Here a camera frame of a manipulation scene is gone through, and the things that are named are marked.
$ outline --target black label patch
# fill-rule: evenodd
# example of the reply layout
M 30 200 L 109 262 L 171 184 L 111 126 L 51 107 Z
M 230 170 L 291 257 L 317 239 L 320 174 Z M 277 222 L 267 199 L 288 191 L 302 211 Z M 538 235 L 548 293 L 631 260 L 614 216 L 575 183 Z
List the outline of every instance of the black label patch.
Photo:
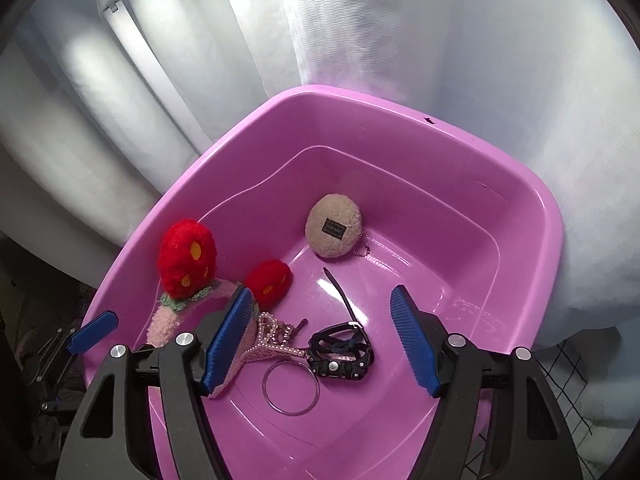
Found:
M 327 218 L 326 221 L 324 222 L 324 226 L 322 226 L 323 232 L 327 233 L 329 236 L 338 238 L 338 240 L 342 240 L 342 236 L 344 235 L 344 232 L 346 230 L 347 230 L 346 226 L 342 224 L 338 224 L 338 222 L 335 222 L 330 218 Z

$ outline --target round plush toy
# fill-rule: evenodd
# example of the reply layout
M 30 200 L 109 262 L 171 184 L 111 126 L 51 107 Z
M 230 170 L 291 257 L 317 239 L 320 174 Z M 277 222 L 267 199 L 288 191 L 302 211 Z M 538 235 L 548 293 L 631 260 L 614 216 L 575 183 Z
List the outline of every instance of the round plush toy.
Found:
M 206 287 L 216 274 L 216 245 L 211 231 L 195 220 L 180 220 L 162 238 L 160 281 L 169 296 L 182 300 Z
M 362 234 L 360 209 L 349 197 L 331 194 L 311 208 L 305 235 L 318 256 L 337 258 L 348 253 Z
M 244 280 L 260 310 L 269 311 L 289 290 L 293 275 L 280 260 L 268 260 L 257 266 Z

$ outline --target white metal bar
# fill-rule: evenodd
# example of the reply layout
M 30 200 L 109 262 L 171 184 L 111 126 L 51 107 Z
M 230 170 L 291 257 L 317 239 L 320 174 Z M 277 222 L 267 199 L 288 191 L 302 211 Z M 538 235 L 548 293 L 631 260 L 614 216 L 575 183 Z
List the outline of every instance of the white metal bar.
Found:
M 104 17 L 120 40 L 124 50 L 166 111 L 193 144 L 193 147 L 200 154 L 206 152 L 212 145 L 211 139 L 193 116 L 174 84 L 171 83 L 169 76 L 164 72 L 145 38 L 142 37 L 142 33 L 136 27 L 127 8 L 121 1 L 116 2 L 114 7 L 117 8 L 114 10 L 106 9 Z

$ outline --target beige plush ball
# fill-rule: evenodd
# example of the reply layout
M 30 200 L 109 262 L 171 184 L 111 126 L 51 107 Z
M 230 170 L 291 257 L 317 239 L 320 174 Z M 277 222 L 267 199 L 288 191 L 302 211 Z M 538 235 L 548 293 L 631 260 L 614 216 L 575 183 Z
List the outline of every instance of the beige plush ball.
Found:
M 306 219 L 306 240 L 323 258 L 337 258 L 348 253 L 359 240 L 361 232 L 360 209 L 344 195 L 322 197 Z

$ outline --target green fuzzy trim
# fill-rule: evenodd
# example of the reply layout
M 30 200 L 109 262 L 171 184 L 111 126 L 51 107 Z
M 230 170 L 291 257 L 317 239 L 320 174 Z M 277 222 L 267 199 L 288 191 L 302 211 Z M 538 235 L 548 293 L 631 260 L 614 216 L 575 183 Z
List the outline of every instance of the green fuzzy trim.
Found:
M 200 301 L 202 298 L 206 298 L 212 290 L 213 290 L 212 286 L 206 286 L 205 288 L 196 292 L 190 298 L 185 298 L 184 300 L 176 300 L 175 298 L 172 298 L 166 292 L 164 292 L 162 296 L 160 296 L 159 303 L 162 306 L 169 307 L 174 312 L 180 312 L 181 310 L 185 309 L 185 307 L 188 307 L 190 304 L 195 303 L 196 301 Z

